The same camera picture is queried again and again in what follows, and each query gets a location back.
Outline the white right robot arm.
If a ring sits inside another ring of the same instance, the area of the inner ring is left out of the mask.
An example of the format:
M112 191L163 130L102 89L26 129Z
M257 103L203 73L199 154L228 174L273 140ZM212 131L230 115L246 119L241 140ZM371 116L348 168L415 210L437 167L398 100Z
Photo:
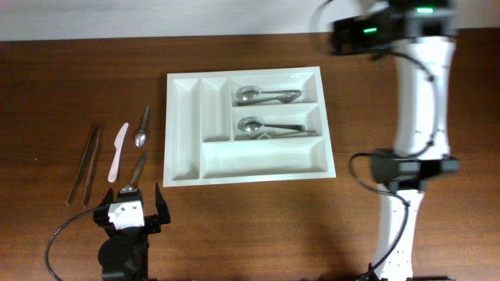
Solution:
M428 183L457 173L448 142L448 81L455 51L453 1L389 1L386 7L332 24L334 55L395 57L398 128L393 148L367 153L380 195L377 249L361 280L413 280L416 221Z

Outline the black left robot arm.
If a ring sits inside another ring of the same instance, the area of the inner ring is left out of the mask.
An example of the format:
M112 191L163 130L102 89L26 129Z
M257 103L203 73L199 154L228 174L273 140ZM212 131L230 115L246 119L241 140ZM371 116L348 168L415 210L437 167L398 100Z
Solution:
M109 189L94 223L103 228L109 239L98 250L98 262L104 280L148 280L148 237L160 233L161 226L171 223L170 211L160 187L155 187L153 215L144 214L144 201L139 189L127 188L113 196Z

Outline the large steel spoon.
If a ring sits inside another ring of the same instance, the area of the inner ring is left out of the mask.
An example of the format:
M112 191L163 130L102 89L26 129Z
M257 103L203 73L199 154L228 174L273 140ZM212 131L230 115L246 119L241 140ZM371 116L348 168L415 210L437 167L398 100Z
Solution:
M270 127L277 129L285 129L285 130L304 130L305 127L303 125L287 125L287 124L271 124L271 123L262 123L258 118L250 116L241 119L237 123L237 128L243 132L252 132L261 127Z

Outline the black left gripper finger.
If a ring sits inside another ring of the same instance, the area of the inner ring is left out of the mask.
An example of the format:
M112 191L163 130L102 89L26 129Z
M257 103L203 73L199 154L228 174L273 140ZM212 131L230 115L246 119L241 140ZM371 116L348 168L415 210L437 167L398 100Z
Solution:
M101 203L98 205L98 212L107 213L109 206L113 203L113 189L109 188L102 199Z
M159 224L170 224L170 211L164 197L161 194L158 183L155 184L155 206Z

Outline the small steel teaspoon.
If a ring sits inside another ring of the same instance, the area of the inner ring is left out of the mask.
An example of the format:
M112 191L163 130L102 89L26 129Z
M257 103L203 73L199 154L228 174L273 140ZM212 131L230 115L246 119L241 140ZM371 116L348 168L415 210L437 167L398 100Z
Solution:
M141 126L134 135L134 143L138 148L141 147L146 142L147 139L146 130L148 126L149 114L150 114L150 105L147 105L141 121Z

